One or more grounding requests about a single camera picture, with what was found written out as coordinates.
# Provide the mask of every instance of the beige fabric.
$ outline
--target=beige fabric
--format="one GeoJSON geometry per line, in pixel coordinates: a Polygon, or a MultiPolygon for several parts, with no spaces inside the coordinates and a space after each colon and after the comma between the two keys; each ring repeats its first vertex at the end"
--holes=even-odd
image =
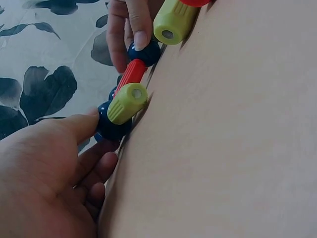
{"type": "Polygon", "coordinates": [[[218,0],[167,47],[107,238],[317,236],[317,2],[218,0]]]}

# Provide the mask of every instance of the blue ball connector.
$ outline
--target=blue ball connector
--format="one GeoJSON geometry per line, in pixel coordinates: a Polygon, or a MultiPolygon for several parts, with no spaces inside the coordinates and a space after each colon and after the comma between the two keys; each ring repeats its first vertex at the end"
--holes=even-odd
{"type": "Polygon", "coordinates": [[[111,101],[114,97],[114,92],[115,90],[117,89],[117,86],[115,86],[109,93],[109,96],[108,96],[108,100],[111,101]]]}
{"type": "Polygon", "coordinates": [[[141,51],[136,51],[133,42],[129,47],[128,55],[131,60],[140,59],[144,62],[146,67],[150,67],[157,63],[160,58],[159,44],[151,39],[148,46],[141,51]]]}
{"type": "Polygon", "coordinates": [[[110,141],[121,140],[132,129],[132,119],[122,125],[113,124],[107,116],[110,103],[111,101],[107,101],[98,107],[99,122],[97,134],[110,141]]]}

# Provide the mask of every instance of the toy construction piece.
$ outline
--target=toy construction piece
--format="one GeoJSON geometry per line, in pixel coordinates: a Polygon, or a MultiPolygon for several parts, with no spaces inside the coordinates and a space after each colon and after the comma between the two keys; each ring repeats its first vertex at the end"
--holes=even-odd
{"type": "Polygon", "coordinates": [[[167,45],[179,44],[190,33],[197,13],[197,7],[166,0],[153,22],[155,37],[167,45]]]}

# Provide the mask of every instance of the white patterned cloth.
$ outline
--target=white patterned cloth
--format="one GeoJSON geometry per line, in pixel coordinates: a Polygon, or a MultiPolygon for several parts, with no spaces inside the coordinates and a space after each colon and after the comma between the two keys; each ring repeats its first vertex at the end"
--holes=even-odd
{"type": "Polygon", "coordinates": [[[0,5],[0,139],[107,101],[118,73],[106,45],[106,1],[0,5]]]}

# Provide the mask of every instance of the yellow-green cylinder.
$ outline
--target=yellow-green cylinder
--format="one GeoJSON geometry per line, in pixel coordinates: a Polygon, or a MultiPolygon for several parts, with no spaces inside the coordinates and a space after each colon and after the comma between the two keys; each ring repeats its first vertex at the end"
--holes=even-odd
{"type": "Polygon", "coordinates": [[[165,0],[153,22],[155,37],[164,44],[177,45],[188,36],[197,13],[197,7],[165,0]]]}
{"type": "Polygon", "coordinates": [[[147,103],[147,90],[140,83],[124,85],[110,103],[107,116],[116,125],[122,125],[131,119],[147,103]]]}

